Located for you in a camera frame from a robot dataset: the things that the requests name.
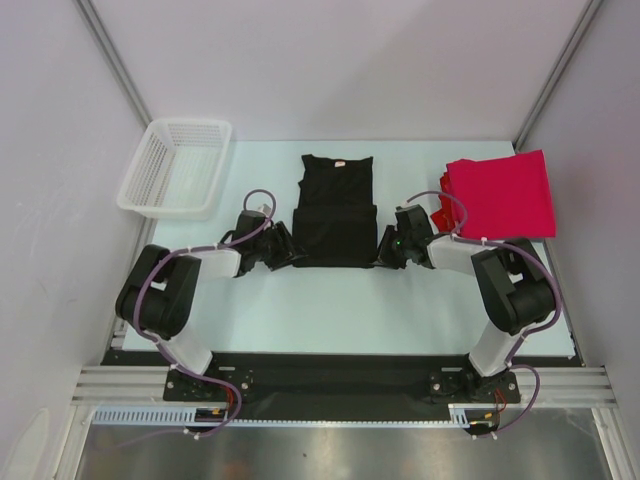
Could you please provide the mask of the black t shirt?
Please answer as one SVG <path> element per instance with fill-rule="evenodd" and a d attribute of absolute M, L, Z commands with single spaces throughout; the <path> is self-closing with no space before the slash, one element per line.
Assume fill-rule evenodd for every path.
<path fill-rule="evenodd" d="M 371 268 L 377 258 L 373 159 L 306 154 L 293 211 L 294 243 L 306 255 L 296 268 Z"/>

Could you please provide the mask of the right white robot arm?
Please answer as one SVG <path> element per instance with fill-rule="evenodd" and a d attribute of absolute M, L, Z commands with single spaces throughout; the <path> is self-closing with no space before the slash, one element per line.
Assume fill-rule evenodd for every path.
<path fill-rule="evenodd" d="M 488 323 L 459 371 L 435 374 L 430 395 L 484 401 L 503 381 L 516 352 L 547 318 L 561 312 L 559 288 L 525 238 L 505 242 L 436 234 L 419 205 L 398 207 L 396 223 L 385 228 L 378 263 L 404 269 L 409 262 L 476 280 Z"/>

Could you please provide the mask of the red folded t shirt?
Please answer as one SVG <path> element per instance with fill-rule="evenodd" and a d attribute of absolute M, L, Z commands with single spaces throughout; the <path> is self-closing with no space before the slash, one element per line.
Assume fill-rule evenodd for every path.
<path fill-rule="evenodd" d="M 452 199 L 453 189 L 448 172 L 445 172 L 439 180 L 440 191 L 443 195 L 439 195 L 440 208 L 430 215 L 431 220 L 437 227 L 439 232 L 452 232 L 459 226 L 462 215 L 459 207 Z"/>

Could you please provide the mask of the pink folded t shirt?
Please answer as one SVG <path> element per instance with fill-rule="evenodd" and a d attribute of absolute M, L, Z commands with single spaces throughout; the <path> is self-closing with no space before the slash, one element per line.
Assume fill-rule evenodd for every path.
<path fill-rule="evenodd" d="M 449 193 L 461 202 L 455 207 L 456 214 L 467 217 L 461 236 L 489 240 L 556 236 L 541 150 L 480 161 L 460 159 L 447 165 L 447 176 Z"/>

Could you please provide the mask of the white plastic basket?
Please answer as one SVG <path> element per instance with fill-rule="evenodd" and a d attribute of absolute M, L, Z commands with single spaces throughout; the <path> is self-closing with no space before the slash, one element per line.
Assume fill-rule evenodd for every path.
<path fill-rule="evenodd" d="M 227 170 L 232 133 L 223 120 L 152 121 L 121 184 L 117 206 L 150 219 L 210 218 Z"/>

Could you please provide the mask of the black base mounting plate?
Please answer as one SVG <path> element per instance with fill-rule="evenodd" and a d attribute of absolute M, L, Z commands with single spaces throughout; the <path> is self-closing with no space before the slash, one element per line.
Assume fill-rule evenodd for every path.
<path fill-rule="evenodd" d="M 507 373 L 489 395 L 447 399 L 430 395 L 437 373 L 459 371 L 465 357 L 217 353 L 199 381 L 169 369 L 159 353 L 111 350 L 102 366 L 164 366 L 169 369 L 162 399 L 170 404 L 213 405 L 252 415 L 327 414 L 352 419 L 396 419 L 445 404 L 516 406 L 525 398 L 525 381 Z"/>

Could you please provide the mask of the aluminium front rail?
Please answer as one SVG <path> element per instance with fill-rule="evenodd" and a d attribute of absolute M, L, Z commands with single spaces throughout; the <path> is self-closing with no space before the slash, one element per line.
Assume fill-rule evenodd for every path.
<path fill-rule="evenodd" d="M 81 370 L 73 405 L 160 405 L 164 366 L 89 366 Z M 613 408 L 617 401 L 602 367 L 539 368 L 538 408 Z"/>

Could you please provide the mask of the left aluminium frame post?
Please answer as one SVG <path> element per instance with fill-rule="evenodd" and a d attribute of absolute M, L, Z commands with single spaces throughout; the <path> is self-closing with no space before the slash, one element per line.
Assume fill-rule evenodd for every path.
<path fill-rule="evenodd" d="M 95 42 L 114 80 L 118 84 L 131 112 L 140 126 L 146 129 L 154 120 L 153 115 L 127 68 L 95 3 L 91 0 L 73 0 L 72 3 Z"/>

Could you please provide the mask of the aluminium frame post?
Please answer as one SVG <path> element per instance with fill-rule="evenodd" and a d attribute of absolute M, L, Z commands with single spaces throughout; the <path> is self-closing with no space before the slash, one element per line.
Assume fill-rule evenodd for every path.
<path fill-rule="evenodd" d="M 114 80 L 118 84 L 131 112 L 140 126 L 146 129 L 154 120 L 153 115 L 127 68 L 95 3 L 91 0 L 73 0 L 72 3 L 95 42 Z"/>
<path fill-rule="evenodd" d="M 606 2 L 604 0 L 589 0 L 585 3 L 576 24 L 560 50 L 559 56 L 547 75 L 539 94 L 512 140 L 512 146 L 516 152 L 520 152 L 523 149 L 535 130 L 555 91 L 559 87 L 564 75 L 567 73 L 583 41 L 588 36 L 589 31 L 605 4 Z"/>

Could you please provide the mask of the right aluminium frame post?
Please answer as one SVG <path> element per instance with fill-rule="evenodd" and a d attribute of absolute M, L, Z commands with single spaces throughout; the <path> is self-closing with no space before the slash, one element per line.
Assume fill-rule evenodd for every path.
<path fill-rule="evenodd" d="M 555 91 L 559 87 L 564 75 L 567 73 L 583 41 L 588 36 L 589 31 L 605 4 L 606 2 L 604 0 L 589 0 L 585 3 L 576 24 L 560 50 L 559 56 L 547 75 L 539 94 L 512 140 L 512 146 L 516 152 L 520 152 L 523 149 L 535 130 Z"/>

